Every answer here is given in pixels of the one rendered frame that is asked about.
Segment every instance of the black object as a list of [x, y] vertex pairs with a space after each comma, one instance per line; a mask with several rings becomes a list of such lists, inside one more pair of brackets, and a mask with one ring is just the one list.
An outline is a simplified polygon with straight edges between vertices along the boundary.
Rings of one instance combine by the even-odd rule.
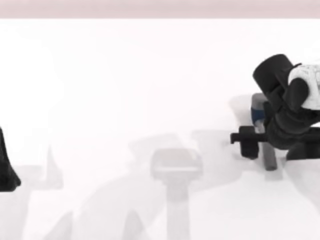
[[[287, 160], [320, 159], [320, 128], [311, 127], [320, 122], [320, 111], [302, 108], [309, 95], [307, 83], [296, 78], [288, 83], [293, 65], [284, 54], [263, 61], [253, 72], [253, 78], [266, 101], [263, 109], [251, 109], [252, 121], [263, 118], [265, 132], [256, 133], [254, 126], [241, 126], [232, 133], [231, 143], [240, 142], [241, 155], [256, 159], [259, 142], [269, 143], [280, 150], [288, 150]], [[266, 170], [275, 170], [275, 166]]]
[[4, 134], [0, 128], [0, 192], [13, 192], [21, 180], [10, 164]]

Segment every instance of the dark object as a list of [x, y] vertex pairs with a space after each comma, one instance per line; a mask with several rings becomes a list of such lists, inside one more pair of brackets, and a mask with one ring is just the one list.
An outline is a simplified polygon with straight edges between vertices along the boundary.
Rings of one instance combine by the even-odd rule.
[[4, 134], [0, 128], [0, 192], [13, 192], [20, 185], [21, 180], [10, 164]]
[[[320, 111], [302, 108], [309, 96], [309, 87], [301, 78], [288, 83], [289, 73], [301, 65], [293, 65], [284, 54], [263, 61], [253, 72], [262, 93], [252, 97], [251, 119], [254, 126], [241, 126], [232, 133], [230, 141], [240, 142], [241, 155], [258, 157], [261, 142], [267, 171], [277, 169], [274, 149], [288, 150], [287, 160], [320, 159]], [[255, 127], [262, 131], [256, 133]]]

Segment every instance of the ear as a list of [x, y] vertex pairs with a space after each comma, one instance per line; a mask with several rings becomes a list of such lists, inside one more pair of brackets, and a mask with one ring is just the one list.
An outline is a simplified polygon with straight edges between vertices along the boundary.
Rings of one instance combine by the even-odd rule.
[[302, 78], [295, 78], [290, 82], [285, 94], [284, 101], [292, 111], [297, 111], [309, 96], [309, 86]]

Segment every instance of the white background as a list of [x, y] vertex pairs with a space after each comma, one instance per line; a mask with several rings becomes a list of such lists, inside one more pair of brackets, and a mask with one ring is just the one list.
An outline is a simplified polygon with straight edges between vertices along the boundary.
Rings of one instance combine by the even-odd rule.
[[[279, 53], [320, 59], [320, 21], [0, 21], [0, 125], [23, 184], [0, 195], [3, 239], [120, 240], [138, 206], [139, 239], [165, 240], [166, 188], [148, 164], [179, 146], [204, 166], [191, 239], [319, 239], [320, 162], [265, 172], [228, 144], [250, 124], [254, 68]], [[39, 187], [48, 149], [58, 173]]]

